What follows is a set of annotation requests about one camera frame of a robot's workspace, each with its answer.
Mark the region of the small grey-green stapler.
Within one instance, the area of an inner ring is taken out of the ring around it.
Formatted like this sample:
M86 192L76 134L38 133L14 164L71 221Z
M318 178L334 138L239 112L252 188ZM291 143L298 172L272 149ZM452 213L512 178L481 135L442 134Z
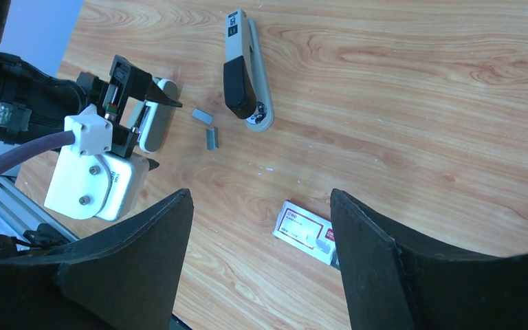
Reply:
M174 107L150 101L139 101L127 122L132 127L143 114L137 144L145 153L156 153L163 145L170 124Z

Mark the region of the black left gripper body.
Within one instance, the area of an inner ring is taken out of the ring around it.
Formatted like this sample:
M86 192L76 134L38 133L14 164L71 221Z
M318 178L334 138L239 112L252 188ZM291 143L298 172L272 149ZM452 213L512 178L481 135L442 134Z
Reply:
M85 92L86 104L93 104L97 114L111 122L112 141L110 152L119 157L132 156L137 133L131 127L120 124L129 98L143 101L153 76L129 62L125 57L114 56L108 82L89 72L81 72L77 84Z

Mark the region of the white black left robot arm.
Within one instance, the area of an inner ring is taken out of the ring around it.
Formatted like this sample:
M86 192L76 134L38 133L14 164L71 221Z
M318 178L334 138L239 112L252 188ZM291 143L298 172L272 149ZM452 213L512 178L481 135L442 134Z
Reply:
M9 1L0 1L0 43ZM102 151L128 158L135 129L120 124L129 98L182 107L153 81L150 73L126 58L115 56L109 80L83 72L76 81L45 74L18 56L0 52L0 141L23 144L64 130L64 121L89 105L110 133L101 138Z

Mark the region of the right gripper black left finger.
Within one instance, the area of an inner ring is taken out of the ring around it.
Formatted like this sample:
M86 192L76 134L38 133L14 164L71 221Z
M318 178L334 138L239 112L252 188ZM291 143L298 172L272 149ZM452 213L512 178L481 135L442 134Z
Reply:
M0 234L0 329L167 329L193 211L182 188L72 243L21 252Z

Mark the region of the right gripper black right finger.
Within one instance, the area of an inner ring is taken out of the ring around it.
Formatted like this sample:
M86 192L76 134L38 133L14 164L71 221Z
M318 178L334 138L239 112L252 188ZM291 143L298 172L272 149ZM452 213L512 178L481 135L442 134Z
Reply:
M330 211L353 329L528 329L528 253L444 243L339 189Z

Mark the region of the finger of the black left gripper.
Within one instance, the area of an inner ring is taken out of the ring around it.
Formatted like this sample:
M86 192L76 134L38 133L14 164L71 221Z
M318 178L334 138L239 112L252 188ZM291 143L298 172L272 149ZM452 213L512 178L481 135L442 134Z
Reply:
M180 101L171 98L170 96L167 96L155 82L151 82L149 84L144 99L149 102L154 102L169 107L183 107L183 104Z

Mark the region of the grey and black stapler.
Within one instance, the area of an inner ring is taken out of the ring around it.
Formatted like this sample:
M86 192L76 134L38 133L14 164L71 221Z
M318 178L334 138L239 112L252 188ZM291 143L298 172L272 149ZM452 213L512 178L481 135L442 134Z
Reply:
M224 36L225 105L248 129L264 132L274 121L274 106L256 21L235 10L225 20Z

